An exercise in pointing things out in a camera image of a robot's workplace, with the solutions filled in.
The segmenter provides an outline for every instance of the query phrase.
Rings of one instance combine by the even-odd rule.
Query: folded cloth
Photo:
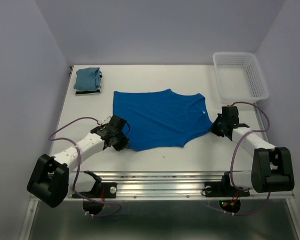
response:
[[[100,68],[89,67],[76,72],[74,88],[80,91],[96,91],[100,88]]]

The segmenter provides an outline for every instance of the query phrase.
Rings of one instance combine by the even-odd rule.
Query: blue fabric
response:
[[[209,132],[212,122],[201,94],[179,95],[171,89],[160,92],[114,92],[113,115],[130,124],[129,148],[183,147]]]
[[[100,68],[89,67],[76,72],[74,88],[80,91],[96,91],[100,87]]]

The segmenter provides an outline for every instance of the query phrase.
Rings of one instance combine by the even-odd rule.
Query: white table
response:
[[[76,71],[89,67],[100,67],[103,74],[102,93],[75,96],[73,86]],[[92,116],[104,120],[111,116],[114,91],[141,93],[169,88],[182,95],[204,95],[212,122],[224,105],[220,102],[213,66],[76,65],[69,82],[58,128],[79,117]],[[252,129],[260,128],[253,107],[239,105],[238,108],[240,122],[248,124]],[[95,126],[92,120],[82,120],[57,136],[65,136],[77,142]],[[69,146],[67,142],[58,141],[53,145],[52,154]],[[234,147],[235,144],[228,138],[208,133],[188,142],[184,148],[158,147],[140,152],[130,149],[116,152],[113,148],[108,148],[86,160],[81,169],[97,172],[224,172],[230,168]],[[251,170],[251,166],[251,157],[240,149],[234,168]]]

